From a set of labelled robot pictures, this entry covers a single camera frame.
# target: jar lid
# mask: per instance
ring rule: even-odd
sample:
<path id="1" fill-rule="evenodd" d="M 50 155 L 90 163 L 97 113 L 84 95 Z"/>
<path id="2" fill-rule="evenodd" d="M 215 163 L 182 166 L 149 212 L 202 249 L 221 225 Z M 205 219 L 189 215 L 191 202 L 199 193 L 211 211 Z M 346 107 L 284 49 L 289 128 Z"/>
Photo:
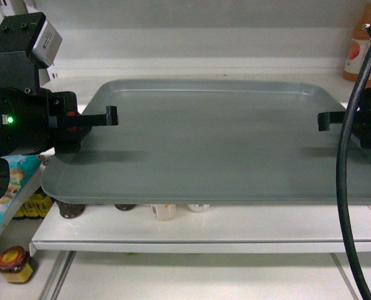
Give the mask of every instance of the jar lid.
<path id="1" fill-rule="evenodd" d="M 25 250 L 21 246 L 14 246 L 0 255 L 0 268 L 11 269 L 21 264 L 25 258 Z"/>

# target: black metal bracket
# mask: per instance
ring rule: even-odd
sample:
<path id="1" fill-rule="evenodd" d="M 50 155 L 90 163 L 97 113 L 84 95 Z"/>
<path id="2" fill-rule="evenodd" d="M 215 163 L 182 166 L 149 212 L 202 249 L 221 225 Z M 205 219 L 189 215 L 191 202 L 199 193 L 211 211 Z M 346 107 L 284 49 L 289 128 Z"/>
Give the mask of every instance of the black metal bracket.
<path id="1" fill-rule="evenodd" d="M 81 115 L 81 116 L 50 116 L 50 128 L 76 128 L 93 126 L 118 125 L 117 107 L 106 106 L 106 114 Z"/>
<path id="2" fill-rule="evenodd" d="M 318 130 L 329 131 L 330 124 L 341 124 L 345 112 L 321 112 L 317 116 Z M 352 132 L 360 139 L 362 148 L 371 148 L 371 88 L 363 93 L 358 111 L 353 119 Z"/>

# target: orange bottle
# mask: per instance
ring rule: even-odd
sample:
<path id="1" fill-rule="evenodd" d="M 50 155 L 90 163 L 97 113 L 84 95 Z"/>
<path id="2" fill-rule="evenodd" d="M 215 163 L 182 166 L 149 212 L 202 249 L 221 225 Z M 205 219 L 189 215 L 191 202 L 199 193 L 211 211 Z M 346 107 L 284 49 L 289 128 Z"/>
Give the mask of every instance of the orange bottle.
<path id="1" fill-rule="evenodd" d="M 366 5 L 362 19 L 353 30 L 347 62 L 342 77 L 349 81 L 356 81 L 360 67 L 370 46 L 370 36 L 362 29 L 364 24 L 371 23 L 371 3 Z M 366 85 L 371 88 L 371 74 Z"/>

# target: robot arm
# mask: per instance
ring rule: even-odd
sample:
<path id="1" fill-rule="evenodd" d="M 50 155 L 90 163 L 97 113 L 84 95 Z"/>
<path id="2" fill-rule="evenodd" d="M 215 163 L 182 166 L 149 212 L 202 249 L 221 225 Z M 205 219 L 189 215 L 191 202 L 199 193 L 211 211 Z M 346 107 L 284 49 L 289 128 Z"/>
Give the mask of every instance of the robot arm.
<path id="1" fill-rule="evenodd" d="M 9 182 L 2 156 L 79 151 L 92 126 L 118 125 L 117 108 L 81 116 L 73 92 L 51 92 L 39 84 L 39 70 L 52 65 L 61 37 L 37 12 L 4 18 L 0 25 L 0 197 Z"/>

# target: colorful package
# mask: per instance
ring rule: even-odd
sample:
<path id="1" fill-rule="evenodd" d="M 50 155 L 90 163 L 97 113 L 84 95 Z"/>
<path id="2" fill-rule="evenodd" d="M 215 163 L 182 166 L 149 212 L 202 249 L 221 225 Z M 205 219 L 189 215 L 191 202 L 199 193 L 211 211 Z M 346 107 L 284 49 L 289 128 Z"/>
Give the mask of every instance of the colorful package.
<path id="1" fill-rule="evenodd" d="M 28 182 L 38 169 L 41 161 L 37 156 L 13 155 L 3 157 L 9 162 L 10 183 L 7 192 L 0 199 L 0 223 L 4 213 L 12 203 L 19 190 Z"/>

